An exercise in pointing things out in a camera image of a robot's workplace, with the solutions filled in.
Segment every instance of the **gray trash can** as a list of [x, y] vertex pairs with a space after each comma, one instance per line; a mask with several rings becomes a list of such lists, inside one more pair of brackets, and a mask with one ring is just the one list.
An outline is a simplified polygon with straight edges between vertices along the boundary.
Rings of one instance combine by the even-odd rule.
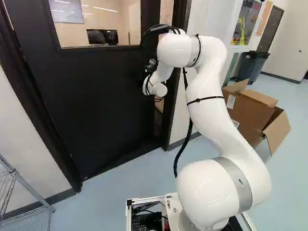
[[269, 57], [269, 53], [262, 53], [256, 51], [245, 52], [241, 57], [241, 67], [236, 78], [237, 81], [249, 79], [249, 84], [253, 84]]

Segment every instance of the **box flap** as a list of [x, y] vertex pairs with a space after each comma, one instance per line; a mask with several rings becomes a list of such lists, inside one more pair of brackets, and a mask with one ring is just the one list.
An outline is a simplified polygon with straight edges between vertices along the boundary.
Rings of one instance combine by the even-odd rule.
[[252, 99], [255, 99], [255, 100], [257, 100], [261, 103], [264, 103], [267, 106], [272, 107], [272, 108], [274, 108], [276, 106], [276, 104], [278, 103], [278, 100], [276, 100], [276, 99], [274, 99], [270, 96], [256, 92], [254, 90], [244, 90], [244, 91], [241, 92], [241, 94], [248, 96]]
[[248, 82], [249, 82], [249, 79], [246, 79], [246, 80], [225, 86], [223, 88], [223, 90], [226, 90], [226, 91], [231, 92], [231, 93], [239, 93], [239, 92], [245, 90]]
[[272, 155], [275, 153], [275, 151], [278, 149], [278, 147], [290, 131], [291, 127], [287, 114], [284, 110], [282, 110], [282, 113], [277, 116], [277, 118], [273, 120], [273, 122], [271, 122], [263, 131], [263, 133], [267, 137], [270, 152]]

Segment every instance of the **window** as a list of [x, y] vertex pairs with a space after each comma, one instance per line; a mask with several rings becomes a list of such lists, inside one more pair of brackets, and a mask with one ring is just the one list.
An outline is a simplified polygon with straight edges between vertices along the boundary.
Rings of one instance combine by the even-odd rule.
[[49, 0], [61, 47], [139, 45], [141, 0]]

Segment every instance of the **silver band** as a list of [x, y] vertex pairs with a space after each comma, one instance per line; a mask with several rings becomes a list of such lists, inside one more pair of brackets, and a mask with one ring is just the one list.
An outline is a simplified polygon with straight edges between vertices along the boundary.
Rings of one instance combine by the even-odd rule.
[[238, 213], [249, 210], [252, 205], [252, 193], [249, 183], [242, 171], [229, 159], [225, 157], [214, 158], [231, 177], [240, 201]]

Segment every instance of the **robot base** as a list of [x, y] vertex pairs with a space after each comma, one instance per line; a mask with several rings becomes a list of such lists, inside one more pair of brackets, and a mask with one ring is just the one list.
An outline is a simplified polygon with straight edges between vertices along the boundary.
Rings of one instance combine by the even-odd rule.
[[[165, 205], [171, 231], [200, 231], [186, 216], [177, 193], [166, 194]], [[228, 219], [215, 224], [211, 229], [207, 229], [206, 231], [220, 231], [227, 224]]]

